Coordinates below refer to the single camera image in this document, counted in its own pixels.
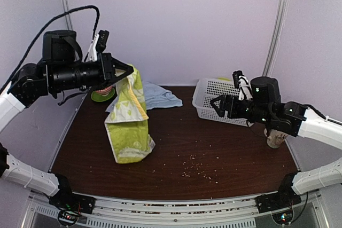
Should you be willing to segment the green crocodile pattern towel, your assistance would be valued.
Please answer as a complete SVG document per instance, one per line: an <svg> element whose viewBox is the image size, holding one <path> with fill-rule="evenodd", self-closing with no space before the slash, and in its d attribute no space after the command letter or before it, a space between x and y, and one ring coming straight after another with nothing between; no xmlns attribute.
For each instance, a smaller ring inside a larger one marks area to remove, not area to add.
<svg viewBox="0 0 342 228"><path fill-rule="evenodd" d="M116 83L117 98L104 125L118 164L140 162L152 153L155 142L149 134L147 107L141 75L133 73Z"/></svg>

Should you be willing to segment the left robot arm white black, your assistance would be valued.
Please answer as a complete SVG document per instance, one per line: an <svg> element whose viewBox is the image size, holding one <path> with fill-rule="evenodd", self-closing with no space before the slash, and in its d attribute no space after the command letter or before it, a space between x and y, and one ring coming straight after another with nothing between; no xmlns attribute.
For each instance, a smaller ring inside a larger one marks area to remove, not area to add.
<svg viewBox="0 0 342 228"><path fill-rule="evenodd" d="M20 68L1 93L1 129L39 97L66 90L103 89L133 73L133 67L106 53L109 32L101 30L92 40L89 60L83 54L73 30L54 30L43 35L42 59ZM69 211L92 213L95 198L72 192L68 179L25 164L1 147L1 179L45 194L49 204Z"/></svg>

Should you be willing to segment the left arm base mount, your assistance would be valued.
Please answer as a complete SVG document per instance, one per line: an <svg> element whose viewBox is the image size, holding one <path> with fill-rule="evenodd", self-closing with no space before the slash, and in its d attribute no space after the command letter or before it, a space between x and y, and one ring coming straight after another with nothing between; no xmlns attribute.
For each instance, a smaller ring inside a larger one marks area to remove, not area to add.
<svg viewBox="0 0 342 228"><path fill-rule="evenodd" d="M54 196L47 196L49 204L56 207L59 212L57 221L63 227L71 227L77 223L82 214L92 214L96 199L92 196L73 193L68 179L55 174L58 180L59 191Z"/></svg>

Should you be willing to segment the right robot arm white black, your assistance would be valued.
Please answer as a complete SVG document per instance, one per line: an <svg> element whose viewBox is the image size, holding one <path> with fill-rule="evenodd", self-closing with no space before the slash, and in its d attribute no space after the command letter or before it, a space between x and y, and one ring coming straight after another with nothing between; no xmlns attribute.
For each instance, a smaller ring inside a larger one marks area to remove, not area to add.
<svg viewBox="0 0 342 228"><path fill-rule="evenodd" d="M239 95L220 95L210 102L218 116L264 124L267 135L275 130L341 148L341 122L309 104L283 103L277 79L259 76L248 81L241 71L235 72L233 78ZM310 171L286 175L273 201L283 208L304 193L340 183L341 159L338 159Z"/></svg>

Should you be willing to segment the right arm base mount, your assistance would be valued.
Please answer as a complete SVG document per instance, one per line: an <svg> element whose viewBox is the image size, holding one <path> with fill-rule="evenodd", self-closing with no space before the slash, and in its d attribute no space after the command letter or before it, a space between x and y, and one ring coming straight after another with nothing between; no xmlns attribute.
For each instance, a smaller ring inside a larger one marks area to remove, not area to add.
<svg viewBox="0 0 342 228"><path fill-rule="evenodd" d="M290 226L295 223L304 213L308 203L307 192L304 206L300 213L295 216L293 207L294 205L300 204L302 202L301 196L297 195L292 189L293 179L296 174L297 172L293 172L285 175L277 192L271 194L262 194L255 198L258 212L260 214L271 212L273 221L282 227Z"/></svg>

